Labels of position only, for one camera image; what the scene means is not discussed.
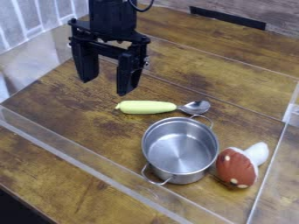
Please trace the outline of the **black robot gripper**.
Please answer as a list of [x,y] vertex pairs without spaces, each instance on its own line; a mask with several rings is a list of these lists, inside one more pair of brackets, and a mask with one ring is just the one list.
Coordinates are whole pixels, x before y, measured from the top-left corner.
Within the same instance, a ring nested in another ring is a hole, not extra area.
[[120,54],[116,67],[116,93],[124,96],[137,87],[150,39],[136,31],[137,0],[88,0],[88,21],[72,18],[69,46],[80,80],[86,83],[98,76],[98,54],[121,53],[109,41],[129,42],[129,52]]

